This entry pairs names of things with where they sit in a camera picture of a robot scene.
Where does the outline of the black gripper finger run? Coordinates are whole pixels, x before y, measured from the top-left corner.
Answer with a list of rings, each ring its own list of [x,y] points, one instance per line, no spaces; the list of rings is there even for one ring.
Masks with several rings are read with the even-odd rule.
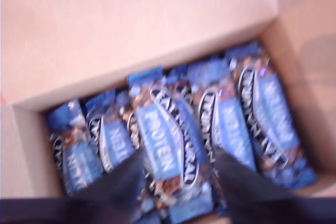
[[[232,221],[296,221],[295,196],[241,164],[216,152],[215,168]]]
[[[78,196],[85,201],[79,221],[132,221],[142,188],[143,153],[135,152]]]

